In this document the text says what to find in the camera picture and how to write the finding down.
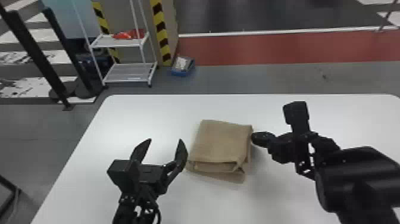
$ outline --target red object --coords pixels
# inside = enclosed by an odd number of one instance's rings
[[[119,32],[117,34],[114,34],[112,38],[114,39],[137,39],[139,36],[139,39],[142,39],[145,37],[145,30],[144,29],[139,29],[139,35],[136,32],[136,29],[133,30],[128,30],[125,32]]]
[[[400,30],[180,38],[197,66],[398,61]]]

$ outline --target yellow and black striped pole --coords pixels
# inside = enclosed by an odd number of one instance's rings
[[[110,27],[108,26],[107,20],[105,19],[103,8],[101,7],[100,2],[92,2],[92,5],[93,5],[93,10],[95,10],[97,21],[101,28],[101,32],[103,32],[103,34],[109,35],[111,33]],[[115,48],[109,48],[108,52],[115,59],[116,63],[121,62],[120,55]]]
[[[161,0],[150,0],[153,9],[154,26],[157,31],[157,41],[160,46],[162,64],[164,66],[172,65],[171,49],[168,44],[168,33],[165,25],[165,17]]]

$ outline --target folded towel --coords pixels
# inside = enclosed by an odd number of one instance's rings
[[[251,125],[216,120],[200,123],[186,168],[194,172],[244,175],[243,165],[250,159]]]

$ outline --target metal shelf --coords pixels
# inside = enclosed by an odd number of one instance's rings
[[[118,48],[118,47],[142,47],[149,38],[149,32],[146,32],[142,39],[114,39],[112,35],[100,34],[90,45],[91,48]]]
[[[151,79],[156,68],[157,62],[114,64],[105,76],[104,82],[147,82],[151,86]]]

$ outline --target white table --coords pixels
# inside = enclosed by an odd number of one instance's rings
[[[341,147],[370,145],[400,161],[400,100],[390,95],[117,95],[105,100],[32,223],[110,224],[120,191],[106,174],[115,158],[152,138],[144,163],[171,161],[178,139],[190,149],[202,119],[290,131],[282,106],[305,100],[311,128]],[[253,152],[243,184],[184,171],[159,198],[162,224],[338,224],[319,205],[314,182],[293,164]]]

